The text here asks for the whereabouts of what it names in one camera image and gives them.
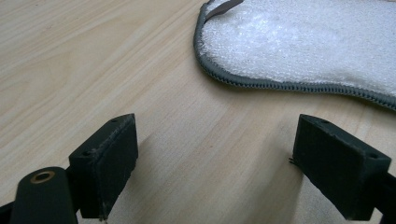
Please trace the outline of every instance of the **gray piped edge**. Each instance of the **gray piped edge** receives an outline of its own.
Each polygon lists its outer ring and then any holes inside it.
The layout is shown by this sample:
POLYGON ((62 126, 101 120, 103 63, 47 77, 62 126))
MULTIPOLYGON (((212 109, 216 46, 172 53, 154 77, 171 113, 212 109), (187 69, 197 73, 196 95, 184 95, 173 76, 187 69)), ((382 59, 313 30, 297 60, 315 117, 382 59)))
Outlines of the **gray piped edge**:
POLYGON ((269 79, 256 79, 250 77, 240 77, 227 72, 211 61, 205 54, 201 54, 202 48, 202 29, 205 25, 205 12, 207 5, 212 2, 204 3, 201 7, 201 12, 198 16, 195 34, 193 38, 193 46, 195 57, 203 69, 213 78, 218 81, 231 84, 238 87, 255 88, 255 89, 270 89, 281 91, 304 91, 317 93, 334 93, 360 97, 369 100, 384 107, 396 110, 396 97, 382 94, 375 91, 368 91, 355 87, 341 86, 336 84, 310 84, 310 83, 293 83, 293 82, 276 82, 269 79))

